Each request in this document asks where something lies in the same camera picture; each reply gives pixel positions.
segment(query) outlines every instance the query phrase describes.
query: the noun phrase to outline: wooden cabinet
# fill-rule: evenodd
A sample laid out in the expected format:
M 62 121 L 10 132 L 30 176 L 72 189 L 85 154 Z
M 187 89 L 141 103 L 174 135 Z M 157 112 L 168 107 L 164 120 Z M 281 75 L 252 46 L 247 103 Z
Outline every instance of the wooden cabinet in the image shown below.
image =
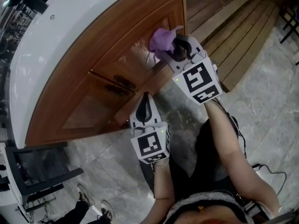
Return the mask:
M 125 34 L 93 67 L 93 71 L 120 85 L 139 91 L 158 62 L 149 42 L 158 28 L 183 24 L 182 0 L 171 0 L 144 18 Z
M 69 98 L 49 141 L 97 133 L 126 104 L 134 92 L 89 73 Z
M 158 28 L 186 26 L 184 6 L 185 0 L 119 0 L 101 14 L 48 80 L 26 146 L 124 128 L 138 97 L 155 94 L 173 75 L 149 52 L 149 40 Z

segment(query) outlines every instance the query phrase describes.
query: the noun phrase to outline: cabinet door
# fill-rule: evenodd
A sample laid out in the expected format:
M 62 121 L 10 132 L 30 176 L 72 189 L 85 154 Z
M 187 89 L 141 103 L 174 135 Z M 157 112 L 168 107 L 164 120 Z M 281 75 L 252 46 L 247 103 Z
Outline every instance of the cabinet door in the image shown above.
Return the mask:
M 74 91 L 47 142 L 99 133 L 135 94 L 89 73 Z
M 132 27 L 96 63 L 93 71 L 128 89 L 140 90 L 158 62 L 149 51 L 150 38 L 158 28 L 171 30 L 178 25 L 184 25 L 182 0 L 170 0 Z

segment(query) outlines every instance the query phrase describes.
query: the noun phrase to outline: cabinet handle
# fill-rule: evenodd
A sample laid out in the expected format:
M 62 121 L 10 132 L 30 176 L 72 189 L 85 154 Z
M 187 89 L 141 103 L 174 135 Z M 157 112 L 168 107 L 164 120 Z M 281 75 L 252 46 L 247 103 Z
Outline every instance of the cabinet handle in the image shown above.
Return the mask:
M 118 95 L 120 97 L 129 95 L 128 91 L 125 91 L 122 88 L 119 88 L 119 87 L 111 85 L 111 84 L 105 85 L 105 90 L 108 91 L 108 92 L 111 92 L 113 94 L 116 94 L 116 95 Z
M 136 85 L 132 82 L 130 82 L 129 80 L 127 80 L 125 77 L 123 76 L 118 76 L 118 75 L 115 75 L 113 76 L 113 79 L 122 84 L 123 86 L 125 86 L 126 88 L 128 89 L 135 89 L 136 88 Z

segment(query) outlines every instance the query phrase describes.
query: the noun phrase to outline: white countertop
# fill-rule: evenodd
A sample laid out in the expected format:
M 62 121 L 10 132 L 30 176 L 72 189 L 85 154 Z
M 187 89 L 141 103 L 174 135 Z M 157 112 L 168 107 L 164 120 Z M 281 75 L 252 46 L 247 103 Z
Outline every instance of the white countertop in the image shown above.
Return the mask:
M 88 25 L 116 1 L 48 0 L 47 10 L 31 22 L 11 63 L 9 105 L 18 148 L 25 146 L 34 108 L 60 59 Z

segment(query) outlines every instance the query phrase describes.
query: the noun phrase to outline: purple cloth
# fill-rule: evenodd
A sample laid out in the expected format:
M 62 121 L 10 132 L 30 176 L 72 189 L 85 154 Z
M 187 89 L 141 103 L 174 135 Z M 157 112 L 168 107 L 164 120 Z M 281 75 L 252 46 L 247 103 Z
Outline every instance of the purple cloth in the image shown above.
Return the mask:
M 174 38 L 176 38 L 176 30 L 183 28 L 183 26 L 177 26 L 173 30 L 165 30 L 164 28 L 158 28 L 157 31 L 154 32 L 153 36 L 149 41 L 149 51 L 154 52 L 155 56 L 163 60 L 163 56 L 161 55 L 161 51 L 171 51 L 173 52 L 174 47 L 172 42 Z

